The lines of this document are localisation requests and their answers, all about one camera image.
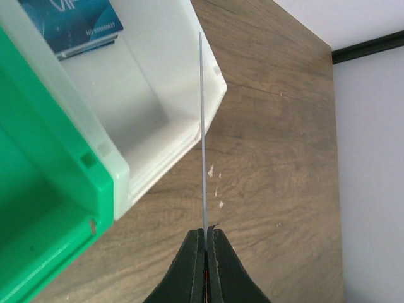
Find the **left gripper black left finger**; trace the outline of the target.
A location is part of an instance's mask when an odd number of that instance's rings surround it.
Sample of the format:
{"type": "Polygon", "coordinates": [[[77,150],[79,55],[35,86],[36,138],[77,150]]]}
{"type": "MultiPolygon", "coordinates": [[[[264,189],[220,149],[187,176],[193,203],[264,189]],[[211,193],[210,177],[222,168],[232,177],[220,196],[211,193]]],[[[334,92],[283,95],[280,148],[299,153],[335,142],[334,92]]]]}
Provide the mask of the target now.
{"type": "Polygon", "coordinates": [[[190,230],[162,281],[145,302],[204,302],[206,299],[203,229],[190,230]]]}

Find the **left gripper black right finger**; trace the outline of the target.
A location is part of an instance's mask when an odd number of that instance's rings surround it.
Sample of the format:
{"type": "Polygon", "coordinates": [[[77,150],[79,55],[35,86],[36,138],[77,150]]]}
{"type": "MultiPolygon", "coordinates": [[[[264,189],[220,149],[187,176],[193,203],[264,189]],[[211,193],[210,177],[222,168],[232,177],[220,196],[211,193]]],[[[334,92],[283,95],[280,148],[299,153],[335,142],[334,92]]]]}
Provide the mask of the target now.
{"type": "Polygon", "coordinates": [[[269,302],[253,282],[222,229],[207,231],[206,294],[208,302],[269,302]]]}

